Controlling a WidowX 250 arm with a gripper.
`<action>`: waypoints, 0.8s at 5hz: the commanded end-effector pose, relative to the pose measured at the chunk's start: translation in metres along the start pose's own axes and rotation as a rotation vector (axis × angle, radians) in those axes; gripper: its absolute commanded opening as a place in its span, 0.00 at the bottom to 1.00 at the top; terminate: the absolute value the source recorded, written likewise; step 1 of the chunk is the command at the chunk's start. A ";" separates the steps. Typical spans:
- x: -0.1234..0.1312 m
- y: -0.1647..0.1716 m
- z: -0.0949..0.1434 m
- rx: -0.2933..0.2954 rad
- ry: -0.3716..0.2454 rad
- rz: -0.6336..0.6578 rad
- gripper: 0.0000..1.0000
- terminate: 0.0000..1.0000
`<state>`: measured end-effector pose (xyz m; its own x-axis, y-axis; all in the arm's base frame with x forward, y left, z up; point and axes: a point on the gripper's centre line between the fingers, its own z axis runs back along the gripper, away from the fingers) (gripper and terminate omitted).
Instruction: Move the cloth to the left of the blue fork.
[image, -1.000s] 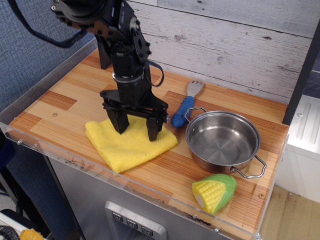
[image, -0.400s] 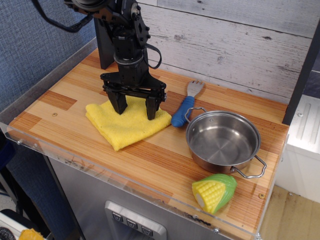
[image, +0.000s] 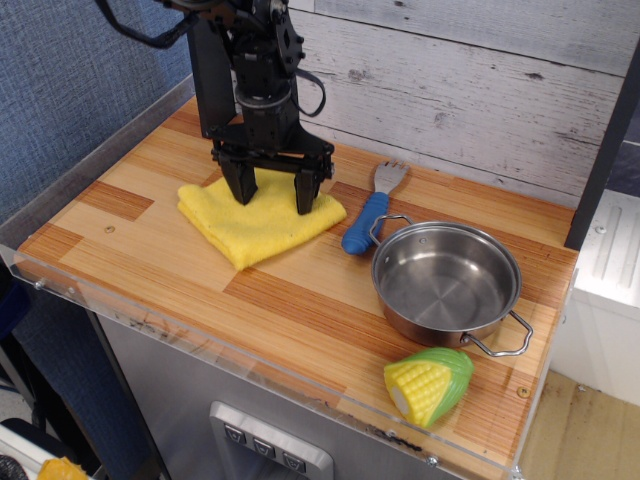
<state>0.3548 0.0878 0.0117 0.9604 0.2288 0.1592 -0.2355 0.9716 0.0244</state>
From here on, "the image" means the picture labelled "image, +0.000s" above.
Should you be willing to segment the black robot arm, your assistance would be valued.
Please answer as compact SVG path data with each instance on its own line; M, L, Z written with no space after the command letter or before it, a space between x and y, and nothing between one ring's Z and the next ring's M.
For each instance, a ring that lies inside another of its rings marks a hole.
M167 7L207 21L218 34L236 77L234 98L242 123L215 126L213 158L234 198L248 204L258 187L256 169L291 173L296 207L310 213L321 183L332 177L329 142L307 132L297 79L303 71L303 37L292 25L285 1L169 1Z

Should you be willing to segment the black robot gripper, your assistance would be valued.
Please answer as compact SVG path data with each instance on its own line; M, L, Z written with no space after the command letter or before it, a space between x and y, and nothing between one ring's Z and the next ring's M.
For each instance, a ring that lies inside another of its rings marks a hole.
M297 94L277 99L242 97L240 123L211 129L213 156L237 202L247 205L258 190L254 168L297 173L299 215L311 212L323 179L335 171L332 144L302 127Z

